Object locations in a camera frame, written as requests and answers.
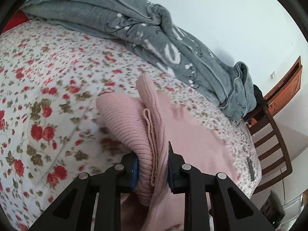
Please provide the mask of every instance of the gray blanket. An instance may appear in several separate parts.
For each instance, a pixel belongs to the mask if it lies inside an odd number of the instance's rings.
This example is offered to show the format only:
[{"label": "gray blanket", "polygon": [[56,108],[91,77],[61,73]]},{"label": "gray blanket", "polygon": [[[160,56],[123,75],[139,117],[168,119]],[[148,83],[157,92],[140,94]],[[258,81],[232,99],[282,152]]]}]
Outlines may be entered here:
[{"label": "gray blanket", "polygon": [[168,10],[147,0],[28,0],[31,19],[121,39],[127,48],[195,88],[231,119],[256,106],[248,68],[221,62],[202,42],[172,23]]}]

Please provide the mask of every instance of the bed sheet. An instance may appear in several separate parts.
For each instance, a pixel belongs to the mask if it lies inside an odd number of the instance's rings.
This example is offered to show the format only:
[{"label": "bed sheet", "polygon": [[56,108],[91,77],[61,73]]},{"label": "bed sheet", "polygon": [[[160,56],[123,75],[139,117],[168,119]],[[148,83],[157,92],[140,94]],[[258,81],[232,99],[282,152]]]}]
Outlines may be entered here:
[{"label": "bed sheet", "polygon": [[138,96],[142,73],[228,144],[237,185],[251,197],[261,167],[243,122],[118,42],[28,21],[0,37],[0,204],[17,230],[28,230],[79,173],[101,173],[121,160],[122,144],[101,122],[95,98]]}]

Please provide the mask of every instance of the pink sweater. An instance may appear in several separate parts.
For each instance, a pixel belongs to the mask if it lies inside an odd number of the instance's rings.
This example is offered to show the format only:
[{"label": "pink sweater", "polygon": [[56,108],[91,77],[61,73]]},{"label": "pink sweater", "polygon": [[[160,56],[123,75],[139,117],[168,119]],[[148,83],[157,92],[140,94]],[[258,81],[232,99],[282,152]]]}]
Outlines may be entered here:
[{"label": "pink sweater", "polygon": [[175,153],[203,173],[224,172],[236,182],[236,168],[221,140],[157,92],[147,75],[138,78],[136,87],[140,99],[108,93],[98,97],[96,105],[106,126],[139,159],[136,195],[148,212],[141,214],[142,205],[127,201],[121,208],[123,230],[162,231],[184,222],[184,195],[173,195],[167,186],[168,141]]}]

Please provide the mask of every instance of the red pillow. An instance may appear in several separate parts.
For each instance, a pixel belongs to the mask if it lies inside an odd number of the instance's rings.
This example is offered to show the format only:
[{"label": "red pillow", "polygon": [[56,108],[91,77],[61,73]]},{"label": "red pillow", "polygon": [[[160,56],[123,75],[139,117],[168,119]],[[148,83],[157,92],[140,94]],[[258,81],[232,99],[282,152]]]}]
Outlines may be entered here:
[{"label": "red pillow", "polygon": [[29,19],[27,18],[27,16],[24,14],[24,12],[22,11],[17,11],[15,13],[15,15],[11,18],[11,20],[8,22],[8,24],[6,25],[6,27],[4,28],[3,32],[18,26],[19,24],[22,24],[26,21],[28,21]]}]

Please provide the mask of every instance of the chair backrest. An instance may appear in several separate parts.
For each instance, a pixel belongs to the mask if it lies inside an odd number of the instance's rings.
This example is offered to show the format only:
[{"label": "chair backrest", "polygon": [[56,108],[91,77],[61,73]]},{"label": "chair backrest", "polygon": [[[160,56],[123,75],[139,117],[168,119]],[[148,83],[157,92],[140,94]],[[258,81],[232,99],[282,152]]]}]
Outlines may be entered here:
[{"label": "chair backrest", "polygon": [[281,165],[283,162],[285,162],[286,171],[282,172],[281,174],[274,177],[273,179],[265,182],[264,184],[257,186],[257,188],[254,191],[254,194],[256,194],[260,191],[263,191],[264,189],[266,189],[270,186],[273,186],[275,183],[279,182],[280,180],[282,180],[283,178],[285,178],[286,176],[288,176],[289,174],[292,173],[292,165],[291,165],[291,160],[290,160],[290,156],[289,156],[287,147],[285,146],[285,142],[284,142],[282,135],[281,135],[281,133],[278,129],[278,126],[277,126],[276,122],[274,121],[273,117],[271,116],[271,114],[269,113],[266,105],[257,106],[253,111],[249,112],[244,117],[244,121],[248,121],[249,119],[253,118],[257,113],[259,113],[261,111],[264,112],[264,116],[258,122],[256,122],[254,125],[252,125],[249,128],[250,134],[253,135],[253,134],[257,133],[259,130],[264,128],[269,123],[271,124],[273,130],[270,133],[268,133],[267,135],[265,135],[264,137],[262,137],[260,140],[258,140],[254,144],[255,148],[258,148],[259,146],[261,146],[263,143],[265,143],[267,140],[269,140],[273,136],[277,137],[278,144],[276,144],[275,146],[273,146],[272,148],[270,148],[269,150],[267,150],[266,152],[261,154],[259,156],[259,160],[260,161],[264,160],[266,157],[269,157],[271,154],[278,151],[279,149],[281,149],[281,151],[282,151],[282,157],[281,158],[279,158],[278,160],[276,160],[274,163],[267,166],[266,168],[262,169],[262,176],[264,176],[265,174],[273,171],[279,165]]}]

